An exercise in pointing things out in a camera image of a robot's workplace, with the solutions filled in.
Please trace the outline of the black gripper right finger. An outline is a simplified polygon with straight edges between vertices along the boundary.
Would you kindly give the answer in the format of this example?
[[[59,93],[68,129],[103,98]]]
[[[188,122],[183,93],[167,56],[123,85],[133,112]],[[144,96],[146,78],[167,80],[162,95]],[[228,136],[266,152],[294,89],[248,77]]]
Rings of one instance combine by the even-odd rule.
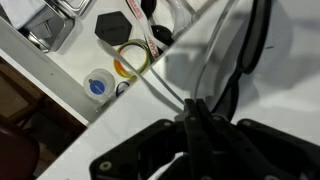
[[[272,165],[248,137],[222,115],[211,114],[203,100],[196,101],[200,117],[214,143],[218,176],[225,180],[280,180]]]

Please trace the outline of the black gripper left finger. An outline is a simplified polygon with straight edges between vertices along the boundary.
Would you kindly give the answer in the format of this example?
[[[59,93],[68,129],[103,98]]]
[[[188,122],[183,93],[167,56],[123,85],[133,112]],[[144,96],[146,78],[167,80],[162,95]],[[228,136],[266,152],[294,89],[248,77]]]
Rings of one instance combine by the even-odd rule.
[[[184,105],[184,127],[187,137],[189,166],[192,180],[212,180],[212,160],[205,118],[198,103],[186,99]]]

